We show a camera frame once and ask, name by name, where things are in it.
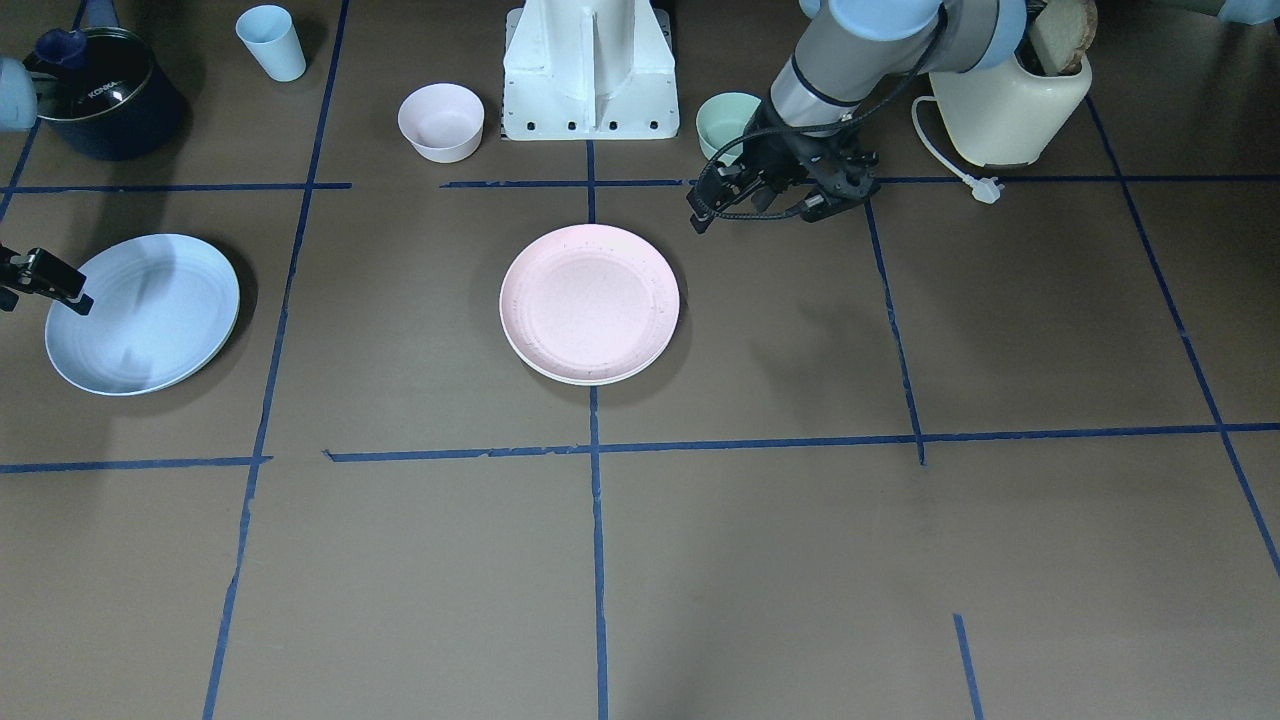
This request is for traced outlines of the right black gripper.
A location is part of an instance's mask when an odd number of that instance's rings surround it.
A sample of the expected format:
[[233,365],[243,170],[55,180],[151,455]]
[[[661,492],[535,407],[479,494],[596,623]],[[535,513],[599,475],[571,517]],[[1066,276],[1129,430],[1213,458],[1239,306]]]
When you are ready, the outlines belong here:
[[86,277],[44,249],[17,252],[1,246],[1,311],[17,309],[22,295],[40,295],[87,316],[93,299],[84,292]]

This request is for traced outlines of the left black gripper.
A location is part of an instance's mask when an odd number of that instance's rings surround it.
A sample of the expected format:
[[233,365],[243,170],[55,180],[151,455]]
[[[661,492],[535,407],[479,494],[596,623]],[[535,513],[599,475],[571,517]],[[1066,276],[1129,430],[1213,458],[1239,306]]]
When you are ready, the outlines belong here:
[[769,206],[786,190],[803,183],[817,155],[817,138],[787,126],[771,100],[724,140],[724,165],[705,165],[686,200],[690,225],[704,234],[714,219],[749,201]]

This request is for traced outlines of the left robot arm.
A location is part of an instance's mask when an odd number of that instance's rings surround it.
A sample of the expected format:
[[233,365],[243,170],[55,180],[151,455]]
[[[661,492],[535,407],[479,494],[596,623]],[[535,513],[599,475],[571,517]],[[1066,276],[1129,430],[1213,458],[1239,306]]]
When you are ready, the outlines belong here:
[[878,158],[863,126],[918,77],[1007,60],[1024,1],[805,1],[809,26],[750,120],[692,183],[690,223],[813,223],[863,205]]

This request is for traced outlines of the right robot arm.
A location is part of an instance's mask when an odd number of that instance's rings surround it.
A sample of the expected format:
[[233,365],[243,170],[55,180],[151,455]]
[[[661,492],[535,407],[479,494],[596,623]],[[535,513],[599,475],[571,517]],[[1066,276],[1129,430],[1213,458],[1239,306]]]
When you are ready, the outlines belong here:
[[[5,56],[1,70],[1,126],[4,132],[32,129],[37,120],[35,82],[20,61]],[[17,309],[22,295],[38,295],[90,315],[93,299],[84,292],[86,277],[44,249],[17,252],[1,247],[1,310]]]

